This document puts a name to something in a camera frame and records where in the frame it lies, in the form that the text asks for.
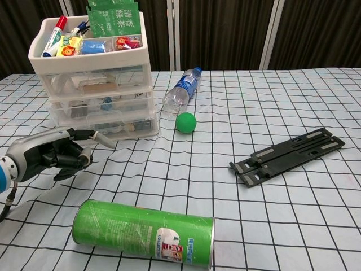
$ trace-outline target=yellow label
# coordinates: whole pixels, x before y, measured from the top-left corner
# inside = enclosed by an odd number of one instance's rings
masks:
[[[81,48],[82,38],[73,36],[61,36],[56,56],[77,55]]]

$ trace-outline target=white plastic drawer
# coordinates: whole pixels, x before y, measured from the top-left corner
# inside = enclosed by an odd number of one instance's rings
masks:
[[[51,103],[134,94],[140,88],[152,90],[149,64],[39,77]]]
[[[146,118],[154,114],[155,107],[152,92],[147,92],[53,103],[49,112],[58,126],[79,128],[110,121],[127,122]]]
[[[105,124],[90,125],[88,129],[100,131],[111,140],[142,138],[158,133],[156,116],[136,119],[132,122],[113,121]]]
[[[43,49],[45,48],[51,32],[54,29],[59,18],[48,18],[43,20],[40,31],[30,46],[28,55],[35,73],[38,75],[73,73],[82,71],[94,71],[99,69],[131,67],[149,63],[150,61],[148,53],[148,43],[142,12],[139,13],[139,17],[142,34],[142,47],[131,50],[114,51],[104,54],[75,55],[65,58],[41,57]],[[68,17],[68,21],[65,25],[64,31],[69,32],[82,21],[88,21],[88,17]]]

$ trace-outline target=robotic hand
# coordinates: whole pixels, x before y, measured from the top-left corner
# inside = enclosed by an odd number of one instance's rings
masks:
[[[115,148],[115,143],[98,131],[74,130],[70,127],[59,127],[15,140],[5,156],[0,157],[0,193],[9,189],[11,181],[14,181],[14,188],[0,214],[0,222],[15,198],[18,182],[27,181],[51,167],[61,169],[54,177],[55,181],[72,177],[87,168],[93,162],[90,147],[83,149],[73,142],[87,139]]]

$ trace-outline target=table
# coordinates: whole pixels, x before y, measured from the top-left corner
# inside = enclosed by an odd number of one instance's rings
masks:
[[[2,270],[201,270],[76,245],[72,221],[88,198],[214,216],[213,270],[360,270],[361,69],[204,71],[189,135],[161,111],[181,74],[152,72],[157,136],[118,142],[116,151],[97,145],[93,165],[75,178],[55,183],[51,169],[20,185],[0,224]],[[11,75],[0,89],[3,155],[54,123],[37,76]],[[229,169],[322,126],[344,148],[251,189]]]

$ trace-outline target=green tin can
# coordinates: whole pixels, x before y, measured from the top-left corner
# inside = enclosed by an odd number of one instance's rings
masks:
[[[78,244],[210,268],[214,219],[89,199],[73,222]]]

